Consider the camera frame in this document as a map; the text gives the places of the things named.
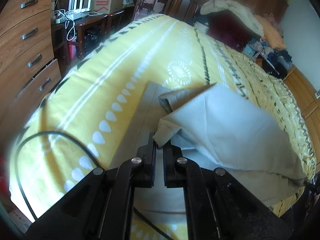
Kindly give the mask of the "grey pants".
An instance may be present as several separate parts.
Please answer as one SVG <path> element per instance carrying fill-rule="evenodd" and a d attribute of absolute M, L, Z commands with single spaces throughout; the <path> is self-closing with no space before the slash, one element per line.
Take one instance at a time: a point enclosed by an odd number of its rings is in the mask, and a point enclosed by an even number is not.
<path fill-rule="evenodd" d="M 201 167 L 222 167 L 266 206 L 295 194 L 307 179 L 289 135 L 267 111 L 216 83 L 169 90 L 150 82 L 111 161 L 133 157 L 150 132 L 179 146 Z"/>

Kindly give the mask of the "wooden bed headboard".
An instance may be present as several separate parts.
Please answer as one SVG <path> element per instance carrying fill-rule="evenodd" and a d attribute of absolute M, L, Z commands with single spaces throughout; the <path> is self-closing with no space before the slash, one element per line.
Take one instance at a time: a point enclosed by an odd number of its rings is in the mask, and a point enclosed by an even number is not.
<path fill-rule="evenodd" d="M 297 105 L 302 111 L 302 117 L 305 120 L 315 149 L 317 168 L 319 168 L 320 116 L 319 98 L 316 98 L 316 90 L 294 64 L 288 71 L 284 82 L 293 93 L 293 96 L 297 101 Z"/>

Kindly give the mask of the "wooden chest of drawers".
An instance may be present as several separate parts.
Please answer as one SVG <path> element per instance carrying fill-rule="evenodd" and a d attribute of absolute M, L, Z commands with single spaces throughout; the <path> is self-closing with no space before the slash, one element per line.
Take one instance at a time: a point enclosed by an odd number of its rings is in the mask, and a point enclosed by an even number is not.
<path fill-rule="evenodd" d="M 53 0 L 9 0 L 1 12 L 1 131 L 20 129 L 61 80 L 51 27 Z"/>

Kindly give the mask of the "pile of clothes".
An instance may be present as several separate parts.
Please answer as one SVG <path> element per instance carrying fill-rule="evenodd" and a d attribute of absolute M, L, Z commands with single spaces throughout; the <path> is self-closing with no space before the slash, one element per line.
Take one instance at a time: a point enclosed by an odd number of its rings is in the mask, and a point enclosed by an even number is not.
<path fill-rule="evenodd" d="M 284 79 L 292 66 L 280 32 L 270 21 L 233 0 L 210 0 L 200 7 L 208 35 L 244 53 L 262 69 Z"/>

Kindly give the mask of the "dark wooden side table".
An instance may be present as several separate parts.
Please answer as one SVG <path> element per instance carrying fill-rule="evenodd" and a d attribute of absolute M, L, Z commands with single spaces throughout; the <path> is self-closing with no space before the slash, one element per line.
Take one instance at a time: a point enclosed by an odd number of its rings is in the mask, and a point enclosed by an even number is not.
<path fill-rule="evenodd" d="M 67 33 L 70 28 L 64 24 L 55 24 L 52 29 L 53 52 L 58 58 L 66 62 L 72 61 L 70 49 L 75 49 L 75 55 L 83 59 L 99 42 L 110 37 L 120 29 L 121 18 L 124 10 L 118 10 L 111 14 L 89 14 L 84 18 L 75 20 L 74 37 L 67 41 Z"/>

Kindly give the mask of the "dark red chair cover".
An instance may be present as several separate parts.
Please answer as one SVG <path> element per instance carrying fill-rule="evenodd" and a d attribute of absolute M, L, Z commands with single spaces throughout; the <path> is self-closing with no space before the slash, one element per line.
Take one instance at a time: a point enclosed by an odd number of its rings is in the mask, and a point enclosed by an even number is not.
<path fill-rule="evenodd" d="M 214 12 L 208 16 L 209 35 L 242 52 L 249 40 L 255 37 L 255 33 L 229 10 Z"/>

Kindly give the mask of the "white wifi router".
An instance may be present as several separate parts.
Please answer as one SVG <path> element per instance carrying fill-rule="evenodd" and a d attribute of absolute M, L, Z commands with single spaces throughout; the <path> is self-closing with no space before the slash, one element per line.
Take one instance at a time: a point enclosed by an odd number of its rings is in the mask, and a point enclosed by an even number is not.
<path fill-rule="evenodd" d="M 66 16 L 71 20 L 78 20 L 89 15 L 91 0 L 69 0 Z"/>

